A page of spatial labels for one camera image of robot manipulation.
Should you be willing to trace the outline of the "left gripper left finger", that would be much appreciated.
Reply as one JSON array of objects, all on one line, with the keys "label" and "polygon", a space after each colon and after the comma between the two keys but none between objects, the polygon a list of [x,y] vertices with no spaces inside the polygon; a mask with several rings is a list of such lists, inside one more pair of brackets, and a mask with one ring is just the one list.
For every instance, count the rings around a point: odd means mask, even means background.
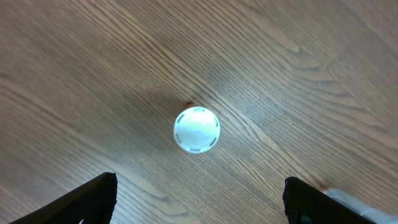
[{"label": "left gripper left finger", "polygon": [[104,172],[11,224],[109,224],[117,190],[116,174]]}]

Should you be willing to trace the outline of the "orange bottle white cap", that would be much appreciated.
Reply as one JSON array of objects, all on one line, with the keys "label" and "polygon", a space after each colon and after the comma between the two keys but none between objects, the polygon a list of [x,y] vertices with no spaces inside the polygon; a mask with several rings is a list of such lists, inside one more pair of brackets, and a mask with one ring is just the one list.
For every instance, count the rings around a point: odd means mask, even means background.
[{"label": "orange bottle white cap", "polygon": [[221,134],[221,123],[208,108],[194,102],[186,103],[173,126],[173,137],[178,147],[192,154],[212,149]]}]

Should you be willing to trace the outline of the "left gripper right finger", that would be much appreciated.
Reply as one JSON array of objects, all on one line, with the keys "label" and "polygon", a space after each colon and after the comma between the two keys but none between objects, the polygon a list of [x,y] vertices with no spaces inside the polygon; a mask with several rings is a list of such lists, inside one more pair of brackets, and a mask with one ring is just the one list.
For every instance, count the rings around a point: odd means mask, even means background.
[{"label": "left gripper right finger", "polygon": [[288,177],[282,196],[289,224],[374,224],[297,177]]}]

